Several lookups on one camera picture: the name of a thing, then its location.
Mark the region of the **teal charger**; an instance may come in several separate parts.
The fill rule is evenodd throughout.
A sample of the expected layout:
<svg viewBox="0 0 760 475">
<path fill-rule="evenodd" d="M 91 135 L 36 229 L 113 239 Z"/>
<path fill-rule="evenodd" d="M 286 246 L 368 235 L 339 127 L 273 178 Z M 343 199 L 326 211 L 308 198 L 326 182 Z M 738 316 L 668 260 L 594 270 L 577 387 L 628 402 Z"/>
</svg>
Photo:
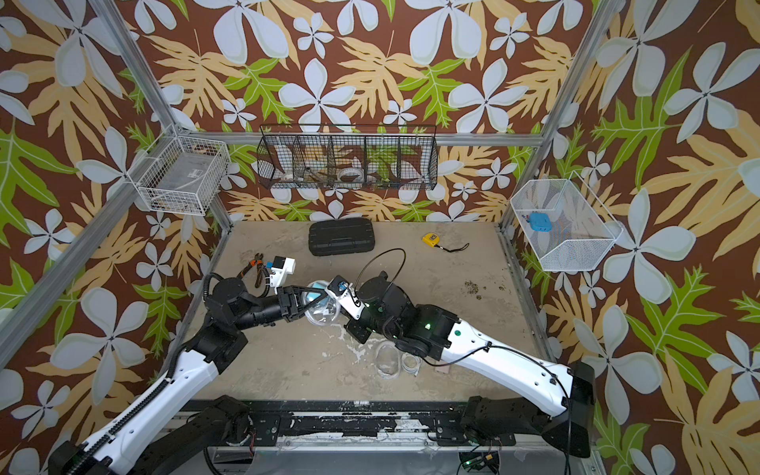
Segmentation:
<svg viewBox="0 0 760 475">
<path fill-rule="evenodd" d="M 307 296 L 305 298 L 305 301 L 308 302 L 308 303 L 311 303 L 311 302 L 314 302 L 314 301 L 320 301 L 320 300 L 326 298 L 326 296 L 327 296 L 327 293 L 324 292 L 324 291 L 320 291 L 320 292 L 313 291 L 313 292 L 309 292 L 307 294 Z"/>
</svg>

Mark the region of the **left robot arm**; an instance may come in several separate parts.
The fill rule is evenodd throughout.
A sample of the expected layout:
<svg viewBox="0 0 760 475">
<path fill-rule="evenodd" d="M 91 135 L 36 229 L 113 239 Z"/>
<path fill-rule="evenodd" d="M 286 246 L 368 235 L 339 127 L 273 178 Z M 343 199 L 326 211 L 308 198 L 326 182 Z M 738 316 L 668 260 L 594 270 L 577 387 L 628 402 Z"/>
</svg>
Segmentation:
<svg viewBox="0 0 760 475">
<path fill-rule="evenodd" d="M 160 431 L 238 357 L 247 345 L 246 330 L 298 320 L 330 296 L 325 289 L 286 286 L 258 298 L 241 279 L 211 273 L 203 281 L 207 314 L 201 330 L 180 346 L 166 373 L 121 415 L 81 445 L 62 443 L 49 458 L 49 473 L 170 473 L 211 443 L 245 437 L 249 411 L 230 397 L 183 429 L 166 437 Z"/>
</svg>

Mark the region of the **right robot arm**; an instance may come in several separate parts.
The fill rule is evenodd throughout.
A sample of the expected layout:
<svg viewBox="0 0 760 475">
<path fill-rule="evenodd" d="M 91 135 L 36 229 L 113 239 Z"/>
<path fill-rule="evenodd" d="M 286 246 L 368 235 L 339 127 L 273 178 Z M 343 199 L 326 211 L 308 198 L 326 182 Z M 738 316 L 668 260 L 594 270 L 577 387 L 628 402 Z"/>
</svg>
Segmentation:
<svg viewBox="0 0 760 475">
<path fill-rule="evenodd" d="M 338 276 L 328 286 L 358 342 L 381 334 L 399 352 L 433 367 L 459 365 L 515 392 L 515 397 L 469 399 L 461 423 L 471 439 L 540 435 L 578 458 L 591 455 L 596 390 L 593 368 L 549 362 L 516 350 L 439 306 L 415 305 L 385 273 L 355 288 Z"/>
</svg>

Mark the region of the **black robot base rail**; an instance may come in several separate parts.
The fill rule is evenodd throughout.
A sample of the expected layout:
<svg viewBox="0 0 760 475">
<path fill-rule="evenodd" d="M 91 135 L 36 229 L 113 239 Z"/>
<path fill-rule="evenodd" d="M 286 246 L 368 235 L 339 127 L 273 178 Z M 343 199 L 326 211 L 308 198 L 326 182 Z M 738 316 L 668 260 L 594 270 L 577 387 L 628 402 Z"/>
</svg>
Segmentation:
<svg viewBox="0 0 760 475">
<path fill-rule="evenodd" d="M 246 401 L 254 450 L 475 447 L 464 402 Z"/>
</svg>

